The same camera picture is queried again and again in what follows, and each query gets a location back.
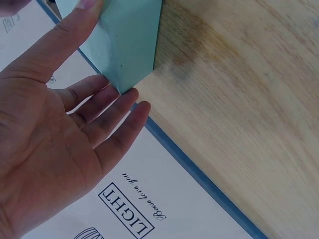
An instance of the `hand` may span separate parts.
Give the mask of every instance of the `hand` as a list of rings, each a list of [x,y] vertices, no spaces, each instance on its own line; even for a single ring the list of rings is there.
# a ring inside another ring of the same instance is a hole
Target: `hand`
[[[93,1],[78,5],[0,73],[0,238],[22,236],[89,192],[147,120],[150,105],[142,102],[104,141],[137,100],[136,89],[97,118],[118,97],[103,76],[57,91],[45,84],[96,25],[103,1]]]
[[[1,0],[0,17],[15,15],[25,7],[31,0]]]

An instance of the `blue border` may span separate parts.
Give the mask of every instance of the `blue border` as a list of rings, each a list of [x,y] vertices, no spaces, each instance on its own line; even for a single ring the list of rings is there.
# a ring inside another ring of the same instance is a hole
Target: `blue border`
[[[54,23],[59,19],[48,6],[37,0],[44,11],[51,17]],[[80,54],[88,61],[92,68],[99,70],[79,50]],[[170,139],[170,137],[149,117],[146,128],[163,145],[163,147],[176,159],[176,161],[197,181],[197,183],[254,239],[268,239],[253,222],[236,207],[236,205],[195,165],[193,161]]]

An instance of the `mint green paper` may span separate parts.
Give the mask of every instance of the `mint green paper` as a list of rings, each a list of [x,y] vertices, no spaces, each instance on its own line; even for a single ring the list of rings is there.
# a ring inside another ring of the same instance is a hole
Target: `mint green paper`
[[[56,3],[65,17],[77,0]],[[97,26],[80,47],[121,94],[153,70],[161,4],[162,0],[104,0]]]

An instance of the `fingernail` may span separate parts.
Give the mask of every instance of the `fingernail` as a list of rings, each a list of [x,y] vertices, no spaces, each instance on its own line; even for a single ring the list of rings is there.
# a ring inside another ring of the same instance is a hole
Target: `fingernail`
[[[79,9],[89,10],[96,4],[96,2],[97,0],[79,0],[76,7]]]

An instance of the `tabletop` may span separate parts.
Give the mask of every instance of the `tabletop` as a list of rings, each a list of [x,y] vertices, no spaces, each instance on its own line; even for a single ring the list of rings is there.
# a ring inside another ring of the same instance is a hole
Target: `tabletop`
[[[269,237],[319,235],[319,2],[164,0],[151,117]]]

